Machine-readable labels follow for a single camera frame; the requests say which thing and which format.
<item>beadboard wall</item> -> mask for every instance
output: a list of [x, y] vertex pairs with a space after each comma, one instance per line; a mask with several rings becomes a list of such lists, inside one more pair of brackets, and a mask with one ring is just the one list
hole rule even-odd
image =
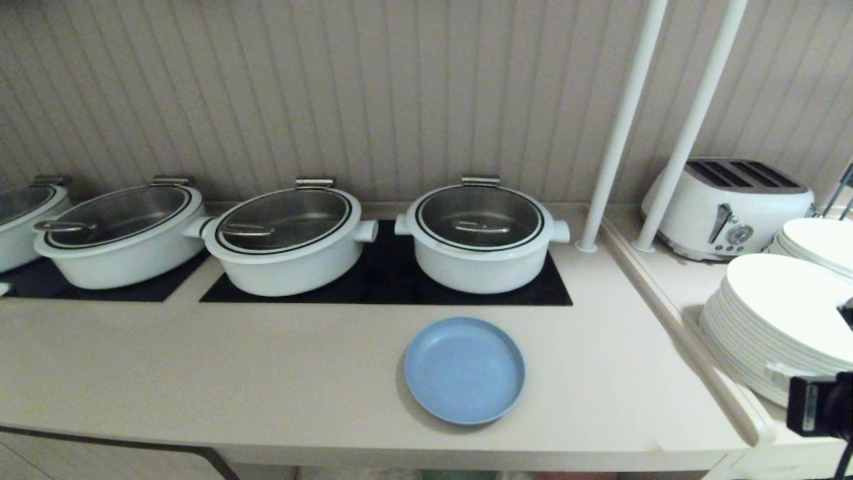
[[[405, 201], [497, 173], [588, 201], [645, 12], [627, 0], [0, 2], [0, 188], [190, 173], [246, 199], [332, 175]], [[612, 199], [671, 152], [725, 9], [674, 0]], [[752, 0], [693, 149], [831, 191], [853, 155], [853, 3]]]

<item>induction cooktop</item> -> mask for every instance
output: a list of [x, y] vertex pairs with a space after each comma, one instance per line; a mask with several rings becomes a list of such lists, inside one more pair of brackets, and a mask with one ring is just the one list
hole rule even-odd
[[294, 296], [248, 294], [223, 275], [202, 302], [232, 303], [362, 303], [398, 305], [535, 305], [571, 306], [572, 299], [548, 253], [545, 266], [529, 284], [494, 295], [468, 294], [429, 278], [415, 259], [412, 237], [394, 235], [394, 222], [381, 220], [373, 243], [365, 243], [356, 265], [319, 289]]
[[0, 273], [0, 282], [10, 284], [6, 296], [95, 301], [164, 301], [204, 260], [202, 250], [182, 265], [139, 284], [108, 290], [80, 289], [68, 283], [54, 262], [40, 258], [14, 270]]

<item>toaster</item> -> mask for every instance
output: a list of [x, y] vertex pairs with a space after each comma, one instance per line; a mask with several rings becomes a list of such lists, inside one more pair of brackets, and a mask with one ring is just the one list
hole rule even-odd
[[[642, 201], [645, 216], [658, 176]], [[691, 260], [732, 260], [761, 252], [788, 220], [811, 216], [815, 195], [760, 161], [691, 158], [678, 179], [658, 238]]]

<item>black camera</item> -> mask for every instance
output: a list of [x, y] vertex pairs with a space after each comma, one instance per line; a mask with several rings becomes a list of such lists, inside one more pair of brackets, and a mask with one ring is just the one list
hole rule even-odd
[[853, 372], [791, 378], [788, 428], [801, 436], [853, 438]]

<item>blue plate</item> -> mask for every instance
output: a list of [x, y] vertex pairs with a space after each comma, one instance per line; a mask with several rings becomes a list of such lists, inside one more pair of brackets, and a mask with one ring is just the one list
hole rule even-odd
[[406, 383], [436, 417], [485, 424], [519, 399], [525, 362], [503, 330], [480, 319], [454, 317], [428, 326], [409, 345]]

